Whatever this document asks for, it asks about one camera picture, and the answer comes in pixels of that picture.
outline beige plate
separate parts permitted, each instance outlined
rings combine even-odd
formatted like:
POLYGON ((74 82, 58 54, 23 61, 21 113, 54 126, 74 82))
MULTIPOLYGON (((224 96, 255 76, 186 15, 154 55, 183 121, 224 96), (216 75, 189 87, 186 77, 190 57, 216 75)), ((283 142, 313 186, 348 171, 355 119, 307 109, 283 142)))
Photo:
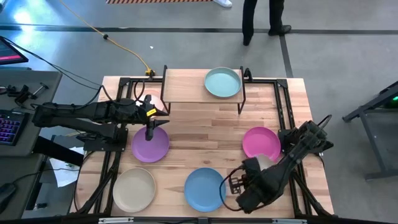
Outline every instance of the beige plate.
POLYGON ((146 208, 155 197, 155 179, 143 168, 123 172, 113 187, 113 199, 125 212, 139 212, 146 208))

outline yellow cable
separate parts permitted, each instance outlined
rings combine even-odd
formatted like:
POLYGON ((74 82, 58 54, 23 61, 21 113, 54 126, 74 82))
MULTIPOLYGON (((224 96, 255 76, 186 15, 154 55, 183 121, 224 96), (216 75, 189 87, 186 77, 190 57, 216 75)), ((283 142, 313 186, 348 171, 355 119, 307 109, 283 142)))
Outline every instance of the yellow cable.
MULTIPOLYGON (((89 26, 90 28, 92 28, 93 30, 95 30, 97 33, 101 34, 102 36, 105 36, 104 33, 102 33, 101 31, 99 31, 98 29, 95 29, 95 27, 91 26, 89 23, 87 23, 82 17, 80 17, 78 14, 76 14, 75 12, 73 12, 62 0, 60 0, 61 4, 63 4, 63 6, 65 6, 73 15, 75 15, 79 20, 81 20, 82 22, 84 22, 87 26, 89 26)), ((107 37, 106 40, 109 40, 110 42, 112 42, 114 45, 120 47, 121 49, 128 51, 130 53, 132 53, 133 55, 135 55, 146 67, 146 71, 145 74, 149 75, 151 69, 149 68, 149 66, 145 63, 145 61, 135 52, 133 52, 132 50, 123 47, 122 45, 118 44, 116 41, 110 39, 109 37, 107 37)))

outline wooden table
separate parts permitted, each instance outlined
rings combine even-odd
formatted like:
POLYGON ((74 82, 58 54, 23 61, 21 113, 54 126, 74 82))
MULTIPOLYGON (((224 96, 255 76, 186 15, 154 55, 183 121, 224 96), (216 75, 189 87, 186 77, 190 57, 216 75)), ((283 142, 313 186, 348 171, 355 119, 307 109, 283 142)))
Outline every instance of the wooden table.
MULTIPOLYGON (((104 77, 103 85, 112 97, 116 97, 120 77, 104 77)), ((287 79, 295 124, 300 126, 312 119, 304 81, 301 78, 287 79)), ((146 90, 160 92, 160 83, 147 83, 146 90)), ((129 138, 123 153, 119 174, 133 167, 147 169, 155 178, 156 195, 152 203, 143 211, 126 213, 113 204, 112 216, 144 217, 250 217, 250 218, 291 218, 294 217, 289 185, 283 196, 271 205, 252 212, 232 212, 223 205, 214 212, 201 213, 191 208, 185 201, 183 187, 189 173, 199 167, 212 167, 222 176, 241 165, 246 159, 242 150, 244 133, 255 126, 265 126, 274 132, 279 129, 275 94, 272 85, 246 84, 246 104, 240 116, 235 104, 173 103, 170 123, 162 126, 170 137, 170 151, 160 161, 146 164, 138 161, 131 153, 131 139, 141 125, 128 126, 129 138)), ((104 93, 100 101, 107 100, 104 93)), ((79 207, 87 201, 100 179, 103 152, 94 153, 84 164, 77 187, 79 207)), ((322 162, 314 155, 304 160, 307 185, 324 208, 333 213, 325 171, 322 162)), ((297 186, 298 200, 304 212, 302 193, 297 186)), ((108 191, 105 190, 103 206, 108 191)), ((226 203, 237 207, 235 196, 227 190, 226 203)))

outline white shoe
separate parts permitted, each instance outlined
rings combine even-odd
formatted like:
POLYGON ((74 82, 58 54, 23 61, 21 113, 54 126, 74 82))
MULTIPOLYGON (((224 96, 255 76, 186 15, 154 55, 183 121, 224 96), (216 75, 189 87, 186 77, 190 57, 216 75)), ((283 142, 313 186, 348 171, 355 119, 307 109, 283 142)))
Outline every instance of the white shoe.
POLYGON ((213 1, 223 7, 232 7, 232 2, 230 0, 213 0, 213 1))

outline white paper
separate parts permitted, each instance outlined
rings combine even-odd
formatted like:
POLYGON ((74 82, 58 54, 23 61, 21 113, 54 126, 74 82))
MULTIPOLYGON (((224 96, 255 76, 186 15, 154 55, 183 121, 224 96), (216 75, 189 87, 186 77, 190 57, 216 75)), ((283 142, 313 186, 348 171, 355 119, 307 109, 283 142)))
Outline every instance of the white paper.
MULTIPOLYGON (((83 147, 73 147, 70 150, 78 152, 80 154, 84 154, 83 147)), ((55 170, 55 178, 57 180, 58 187, 66 186, 70 183, 73 183, 77 180, 78 171, 71 171, 71 170, 79 170, 80 167, 78 166, 69 166, 66 162, 60 161, 58 159, 50 159, 51 166, 53 169, 68 169, 68 170, 55 170)))

